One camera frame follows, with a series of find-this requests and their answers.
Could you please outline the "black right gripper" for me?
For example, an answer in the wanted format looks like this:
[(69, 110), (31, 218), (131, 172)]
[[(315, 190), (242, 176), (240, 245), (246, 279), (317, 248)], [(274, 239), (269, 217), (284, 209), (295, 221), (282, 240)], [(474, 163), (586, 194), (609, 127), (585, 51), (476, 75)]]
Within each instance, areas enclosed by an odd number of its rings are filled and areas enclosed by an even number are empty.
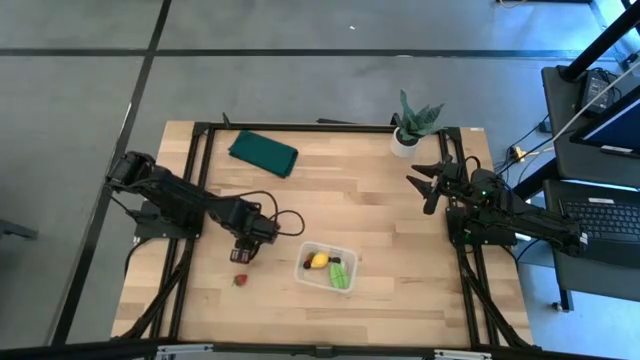
[[(487, 169), (478, 168), (468, 180), (463, 175), (465, 164), (441, 162), (432, 165), (412, 165), (416, 172), (429, 178), (439, 176), (439, 192), (463, 203), (485, 203), (500, 193), (500, 177)], [(431, 182), (423, 181), (411, 175), (406, 179), (423, 198), (438, 195)]]

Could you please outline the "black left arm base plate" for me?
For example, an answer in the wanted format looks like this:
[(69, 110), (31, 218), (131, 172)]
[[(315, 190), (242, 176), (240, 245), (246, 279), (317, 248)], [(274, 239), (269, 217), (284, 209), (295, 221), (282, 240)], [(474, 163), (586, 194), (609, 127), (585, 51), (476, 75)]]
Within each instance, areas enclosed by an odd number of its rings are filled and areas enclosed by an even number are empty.
[(202, 233), (203, 211), (189, 212), (186, 219), (179, 222), (163, 216), (156, 205), (144, 200), (141, 208), (134, 211), (134, 215), (134, 221), (136, 222), (135, 237), (145, 239), (197, 239)]

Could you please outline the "black computer monitor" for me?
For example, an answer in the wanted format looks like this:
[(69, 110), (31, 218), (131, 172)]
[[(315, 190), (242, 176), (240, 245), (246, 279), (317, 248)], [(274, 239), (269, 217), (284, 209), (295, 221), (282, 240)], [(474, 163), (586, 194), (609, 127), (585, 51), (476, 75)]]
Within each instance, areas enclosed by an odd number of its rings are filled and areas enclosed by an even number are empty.
[(640, 158), (640, 85), (580, 127), (570, 141), (603, 153)]

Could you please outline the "black aluminium table frame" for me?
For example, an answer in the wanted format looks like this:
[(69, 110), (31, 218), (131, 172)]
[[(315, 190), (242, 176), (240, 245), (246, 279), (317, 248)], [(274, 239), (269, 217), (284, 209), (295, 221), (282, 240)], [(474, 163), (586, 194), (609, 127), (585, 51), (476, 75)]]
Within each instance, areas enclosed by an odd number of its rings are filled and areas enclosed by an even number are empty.
[[(247, 193), (267, 213), (281, 210), (283, 235), (248, 265), (230, 261), (232, 236), (206, 221), (183, 296), (171, 295), (160, 336), (217, 351), (315, 357), (423, 356), (489, 340), (481, 306), (470, 302), (445, 211), (427, 216), (406, 176), (411, 163), (390, 150), (387, 126), (258, 124), (255, 131), (296, 148), (279, 178), (232, 158), (237, 128), (193, 135), (187, 122), (164, 130), (158, 162), (180, 171), (188, 158), (220, 195)], [(353, 290), (338, 293), (294, 279), (304, 242), (358, 256)], [(246, 274), (242, 287), (236, 275)]]

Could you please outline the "black power adapter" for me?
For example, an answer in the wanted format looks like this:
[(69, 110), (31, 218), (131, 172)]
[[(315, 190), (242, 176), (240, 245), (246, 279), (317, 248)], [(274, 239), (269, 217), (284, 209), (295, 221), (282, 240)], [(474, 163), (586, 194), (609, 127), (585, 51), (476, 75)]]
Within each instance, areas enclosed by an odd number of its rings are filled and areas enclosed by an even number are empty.
[(609, 88), (614, 78), (615, 75), (603, 68), (592, 69), (584, 76), (578, 105), (584, 108), (585, 116), (595, 117), (614, 103), (617, 91)]

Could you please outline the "grey furniture foot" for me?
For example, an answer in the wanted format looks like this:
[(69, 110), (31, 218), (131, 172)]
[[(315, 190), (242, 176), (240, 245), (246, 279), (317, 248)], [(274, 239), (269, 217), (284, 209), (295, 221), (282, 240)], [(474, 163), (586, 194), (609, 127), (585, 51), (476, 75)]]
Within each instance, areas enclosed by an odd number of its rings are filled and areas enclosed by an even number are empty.
[(36, 240), (38, 232), (28, 227), (0, 219), (0, 239), (5, 235), (15, 235), (27, 240)]

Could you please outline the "folded dark green cloth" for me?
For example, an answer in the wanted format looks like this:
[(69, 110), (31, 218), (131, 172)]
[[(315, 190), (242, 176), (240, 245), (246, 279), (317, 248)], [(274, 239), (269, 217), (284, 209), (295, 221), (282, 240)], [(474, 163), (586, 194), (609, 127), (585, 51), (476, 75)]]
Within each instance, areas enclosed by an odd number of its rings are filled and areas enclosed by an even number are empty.
[(298, 150), (257, 133), (242, 130), (229, 148), (229, 155), (280, 178), (291, 175)]

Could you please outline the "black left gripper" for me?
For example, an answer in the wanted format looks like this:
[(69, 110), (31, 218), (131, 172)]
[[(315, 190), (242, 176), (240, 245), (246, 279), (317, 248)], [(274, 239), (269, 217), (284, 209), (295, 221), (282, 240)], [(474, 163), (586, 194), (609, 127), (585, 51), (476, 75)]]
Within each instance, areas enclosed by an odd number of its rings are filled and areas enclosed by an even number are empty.
[[(237, 238), (252, 239), (249, 246), (248, 260), (252, 261), (260, 249), (254, 221), (261, 214), (261, 204), (242, 198), (222, 199), (219, 201), (219, 225)], [(230, 261), (239, 262), (239, 241), (234, 242)]]

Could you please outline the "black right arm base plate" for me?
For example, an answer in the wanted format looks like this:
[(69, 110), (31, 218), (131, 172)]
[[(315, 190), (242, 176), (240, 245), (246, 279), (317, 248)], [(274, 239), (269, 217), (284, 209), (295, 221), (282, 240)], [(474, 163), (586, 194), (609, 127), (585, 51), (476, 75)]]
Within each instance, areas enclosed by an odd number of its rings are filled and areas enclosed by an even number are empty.
[(517, 244), (513, 231), (488, 225), (474, 218), (465, 207), (448, 207), (446, 223), (449, 240), (454, 246), (462, 245), (504, 245)]

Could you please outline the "snake plant in white pot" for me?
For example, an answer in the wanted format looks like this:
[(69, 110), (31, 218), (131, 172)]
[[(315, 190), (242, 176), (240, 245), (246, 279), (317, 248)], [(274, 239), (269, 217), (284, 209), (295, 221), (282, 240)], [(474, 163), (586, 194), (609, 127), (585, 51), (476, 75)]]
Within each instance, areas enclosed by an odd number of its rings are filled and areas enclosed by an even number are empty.
[(413, 157), (420, 141), (429, 135), (433, 135), (441, 129), (437, 124), (438, 118), (445, 106), (441, 103), (437, 106), (425, 105), (415, 111), (408, 101), (408, 94), (404, 89), (400, 90), (400, 104), (402, 113), (400, 123), (394, 126), (391, 152), (397, 157)]

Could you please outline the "clear plastic tupperware container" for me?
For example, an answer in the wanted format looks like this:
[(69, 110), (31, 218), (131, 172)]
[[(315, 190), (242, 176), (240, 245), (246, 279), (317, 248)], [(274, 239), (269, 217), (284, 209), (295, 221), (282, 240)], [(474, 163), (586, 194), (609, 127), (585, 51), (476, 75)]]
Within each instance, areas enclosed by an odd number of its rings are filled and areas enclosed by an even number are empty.
[[(341, 263), (345, 267), (350, 280), (350, 286), (348, 289), (336, 289), (333, 288), (329, 281), (329, 267), (332, 263), (330, 263), (321, 269), (304, 269), (303, 262), (305, 262), (305, 258), (309, 253), (328, 253), (330, 258), (339, 257), (341, 258)], [(304, 285), (309, 285), (312, 287), (334, 291), (338, 293), (349, 293), (353, 290), (356, 282), (356, 275), (358, 271), (358, 256), (357, 254), (346, 248), (340, 248), (334, 245), (311, 242), (304, 242), (298, 252), (297, 260), (295, 262), (293, 275), (294, 279)]]

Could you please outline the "light green toy vegetable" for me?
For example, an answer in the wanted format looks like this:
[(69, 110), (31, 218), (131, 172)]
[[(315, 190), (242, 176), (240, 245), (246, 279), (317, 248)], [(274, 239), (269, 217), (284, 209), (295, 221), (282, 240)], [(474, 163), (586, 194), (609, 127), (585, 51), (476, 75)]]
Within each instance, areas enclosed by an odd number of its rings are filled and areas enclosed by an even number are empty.
[(332, 262), (329, 267), (329, 281), (333, 288), (348, 289), (349, 275), (342, 263)]

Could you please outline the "black slanted pole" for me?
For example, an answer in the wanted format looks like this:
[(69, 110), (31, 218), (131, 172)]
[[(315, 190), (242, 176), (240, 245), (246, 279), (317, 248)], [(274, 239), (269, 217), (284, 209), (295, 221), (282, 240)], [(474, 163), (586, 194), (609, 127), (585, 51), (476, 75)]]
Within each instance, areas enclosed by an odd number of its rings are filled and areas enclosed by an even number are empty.
[(596, 60), (625, 34), (640, 24), (640, 0), (630, 5), (610, 24), (568, 67), (560, 70), (560, 77), (571, 82), (579, 78)]

